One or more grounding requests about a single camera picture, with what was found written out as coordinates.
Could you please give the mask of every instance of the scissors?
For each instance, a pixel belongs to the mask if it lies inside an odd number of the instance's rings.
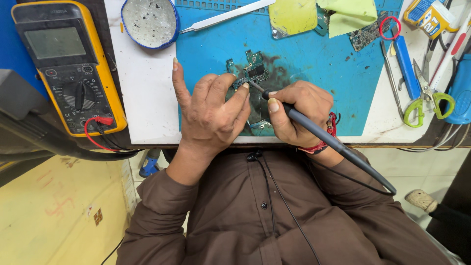
[[[427,95],[427,97],[431,99],[432,105],[433,105],[433,112],[435,112],[439,120],[450,116],[453,113],[453,110],[455,109],[455,100],[453,99],[453,97],[445,93],[432,92],[429,86],[429,82],[424,78],[422,71],[420,70],[419,65],[417,64],[415,59],[414,59],[414,71],[415,71],[415,76],[417,77],[417,81],[422,90],[422,96],[419,99],[416,99],[414,102],[412,102],[412,104],[406,109],[406,112],[404,113],[404,123],[412,128],[418,128],[423,125],[423,118],[425,117],[422,111],[424,95]],[[443,115],[439,108],[439,101],[441,99],[448,101],[449,106],[450,106],[449,110]],[[417,109],[419,113],[419,123],[411,124],[409,122],[409,116],[415,109]]]

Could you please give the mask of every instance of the soldering iron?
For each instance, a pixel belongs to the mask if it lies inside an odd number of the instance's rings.
[[[250,84],[252,84],[252,86],[254,86],[257,90],[259,90],[262,93],[262,98],[264,98],[266,100],[269,99],[268,94],[271,92],[271,90],[269,90],[269,89],[265,90],[265,89],[261,88],[259,85],[257,85],[252,80],[250,80]],[[318,137],[320,140],[324,141],[328,146],[332,147],[332,149],[337,151],[340,155],[342,155],[344,158],[346,158],[352,164],[356,165],[361,170],[368,173],[370,176],[372,176],[381,185],[383,185],[386,189],[388,189],[390,191],[390,192],[381,192],[382,194],[390,195],[390,196],[396,195],[396,189],[394,188],[394,186],[391,183],[389,183],[389,181],[386,180],[371,165],[369,165],[367,162],[365,162],[360,157],[358,157],[352,150],[350,150],[350,148],[346,147],[343,143],[341,143],[340,141],[335,139],[328,132],[324,131],[319,125],[315,124],[313,121],[309,120],[306,116],[304,116],[301,112],[297,111],[294,108],[293,104],[288,104],[286,102],[283,102],[283,107],[284,107],[284,111],[286,112],[288,117],[290,117],[291,119],[297,121],[304,128],[306,128],[308,131],[310,131],[313,135]]]

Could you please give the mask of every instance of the sleeve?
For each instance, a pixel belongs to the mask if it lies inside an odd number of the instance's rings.
[[[363,154],[355,152],[368,162]],[[386,191],[379,182],[346,159],[332,169]],[[392,196],[379,194],[326,169],[315,168],[313,171],[332,204],[355,221],[375,245],[385,264],[451,264]]]
[[[186,244],[181,226],[196,201],[198,185],[180,184],[162,170],[146,178],[137,191],[142,201],[126,229],[116,264],[181,264]]]
[[[362,153],[357,150],[353,151],[369,163],[368,159],[366,159]],[[310,167],[322,191],[334,205],[338,206],[342,210],[394,202],[392,196],[377,193],[327,169],[319,169],[313,166],[313,164],[311,164]],[[372,187],[386,191],[386,189],[374,178],[368,175],[368,173],[346,159],[338,165],[333,166],[331,169],[357,179]]]

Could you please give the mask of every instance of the blue silicone mat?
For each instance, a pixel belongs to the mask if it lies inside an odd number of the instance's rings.
[[[181,19],[181,29],[256,0],[175,0]],[[396,17],[403,0],[376,0],[379,11],[389,11]],[[339,136],[362,135],[373,95],[384,64],[381,39],[355,52],[347,34],[329,39],[309,31],[282,39],[271,36],[266,8],[225,21],[218,25],[181,34],[177,39],[177,58],[185,70],[187,88],[193,92],[196,82],[205,74],[227,72],[226,61],[233,59],[237,68],[248,66],[245,52],[261,50],[265,68],[269,71],[264,88],[279,90],[297,81],[309,81],[334,98],[334,113],[341,113]],[[251,99],[256,92],[251,90]],[[266,102],[255,106],[266,117]],[[274,136],[273,128],[250,128],[246,136]]]

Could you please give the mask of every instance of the digital multimeter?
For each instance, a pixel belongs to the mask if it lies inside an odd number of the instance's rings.
[[[85,136],[85,122],[111,117],[102,125],[114,133],[127,125],[90,11],[75,1],[15,5],[15,27],[48,90],[66,130]],[[89,135],[99,135],[89,126]]]

